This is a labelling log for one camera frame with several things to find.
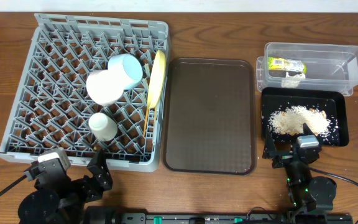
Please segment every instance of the white background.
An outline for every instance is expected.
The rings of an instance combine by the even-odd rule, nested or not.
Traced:
[[[0,0],[0,11],[358,12],[358,0]]]

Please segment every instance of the dish rack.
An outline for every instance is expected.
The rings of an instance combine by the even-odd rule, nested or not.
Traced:
[[[155,53],[169,62],[168,25],[158,21],[35,14],[36,28],[17,89],[0,158],[31,163],[38,155],[64,148],[71,164],[86,166],[104,149],[110,169],[153,172],[158,168],[164,93],[150,110],[143,127],[148,81]],[[86,92],[89,72],[107,68],[118,54],[132,54],[142,64],[144,78],[111,106],[96,104]],[[93,113],[115,120],[118,134],[99,141],[88,127]]]

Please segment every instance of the wooden table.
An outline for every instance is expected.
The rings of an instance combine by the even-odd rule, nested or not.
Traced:
[[[275,13],[70,13],[165,21],[170,26],[172,58],[229,58],[247,60],[255,67],[267,42],[304,42],[358,45],[358,14]],[[38,26],[32,13],[0,13],[0,143],[17,85]],[[255,92],[257,118],[260,93]],[[358,181],[358,86],[346,98],[350,143],[324,147],[312,166]],[[257,119],[260,133],[260,119]],[[153,173],[112,171],[114,187],[102,200],[89,205],[143,208],[149,212],[246,213],[254,206],[268,210],[291,206],[283,169],[273,170],[262,159],[264,142],[258,136],[257,168],[250,176],[179,174],[162,164]],[[28,164],[0,159],[0,190],[22,175]],[[72,167],[72,179],[89,174]],[[0,198],[0,223],[18,223],[17,208],[34,191],[34,183],[21,182]],[[358,188],[337,180],[334,212],[358,219]]]

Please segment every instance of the white cylinder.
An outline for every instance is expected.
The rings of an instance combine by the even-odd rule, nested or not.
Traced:
[[[95,103],[110,106],[124,93],[123,86],[108,70],[91,72],[86,79],[86,91]]]
[[[125,90],[136,87],[143,78],[143,69],[140,62],[131,54],[121,54],[109,59],[108,70],[114,75]]]
[[[100,141],[110,141],[118,132],[117,124],[104,113],[94,113],[89,119],[89,127]]]

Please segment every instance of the white cup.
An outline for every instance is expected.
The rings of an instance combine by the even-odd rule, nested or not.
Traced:
[[[104,113],[92,114],[89,119],[89,127],[100,141],[110,141],[118,132],[117,124]]]
[[[97,70],[89,73],[86,79],[86,91],[95,103],[110,106],[119,100],[124,89],[109,70]]]
[[[111,57],[107,68],[114,75],[115,82],[119,82],[124,90],[136,87],[143,78],[142,65],[131,54]]]

